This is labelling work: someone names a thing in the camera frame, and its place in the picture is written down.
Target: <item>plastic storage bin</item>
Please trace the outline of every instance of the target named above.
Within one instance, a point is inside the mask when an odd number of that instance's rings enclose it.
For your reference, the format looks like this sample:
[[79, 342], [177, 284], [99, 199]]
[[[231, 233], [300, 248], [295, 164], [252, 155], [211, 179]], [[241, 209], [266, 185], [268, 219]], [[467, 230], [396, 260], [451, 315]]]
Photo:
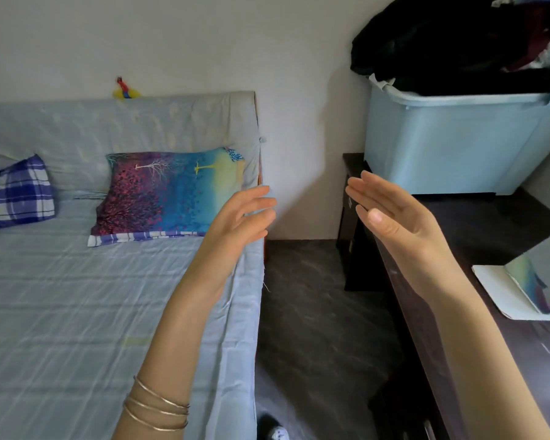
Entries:
[[411, 194], [512, 194], [550, 152], [550, 94], [423, 97], [373, 83], [365, 160]]

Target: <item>gray marbled floor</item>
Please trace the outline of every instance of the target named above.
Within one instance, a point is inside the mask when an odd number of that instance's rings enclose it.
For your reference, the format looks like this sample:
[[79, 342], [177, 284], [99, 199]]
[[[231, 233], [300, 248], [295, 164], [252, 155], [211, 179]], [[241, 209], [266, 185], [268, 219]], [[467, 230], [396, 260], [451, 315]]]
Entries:
[[343, 290], [334, 241], [267, 244], [257, 415], [291, 440], [375, 439], [367, 401], [402, 358], [382, 295]]

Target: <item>pillow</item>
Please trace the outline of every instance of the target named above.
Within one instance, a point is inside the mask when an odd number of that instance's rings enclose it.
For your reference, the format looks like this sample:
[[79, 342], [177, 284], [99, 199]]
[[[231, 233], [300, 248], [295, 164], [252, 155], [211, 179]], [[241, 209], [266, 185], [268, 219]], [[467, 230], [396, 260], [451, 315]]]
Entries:
[[0, 228], [54, 217], [53, 190], [39, 156], [0, 170]]
[[204, 236], [242, 188], [244, 159], [229, 148], [107, 156], [110, 190], [96, 208], [88, 247], [184, 235]]

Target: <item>headboard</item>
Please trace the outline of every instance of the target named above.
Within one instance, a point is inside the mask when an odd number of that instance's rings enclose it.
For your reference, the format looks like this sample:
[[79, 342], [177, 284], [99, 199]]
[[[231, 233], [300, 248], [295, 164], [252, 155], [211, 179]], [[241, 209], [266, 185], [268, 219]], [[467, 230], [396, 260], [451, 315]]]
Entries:
[[36, 153], [63, 190], [108, 191], [106, 155], [230, 147], [246, 160], [244, 186], [260, 174], [255, 94], [0, 103], [0, 168]]

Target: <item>person's right hand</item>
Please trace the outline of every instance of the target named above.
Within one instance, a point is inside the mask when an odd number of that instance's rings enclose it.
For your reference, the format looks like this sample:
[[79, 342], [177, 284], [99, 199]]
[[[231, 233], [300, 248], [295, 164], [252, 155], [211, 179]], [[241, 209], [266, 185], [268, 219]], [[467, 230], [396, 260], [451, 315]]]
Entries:
[[436, 289], [457, 290], [468, 279], [433, 214], [403, 188], [368, 171], [349, 178], [346, 194], [357, 214], [385, 245], [411, 287], [427, 302]]

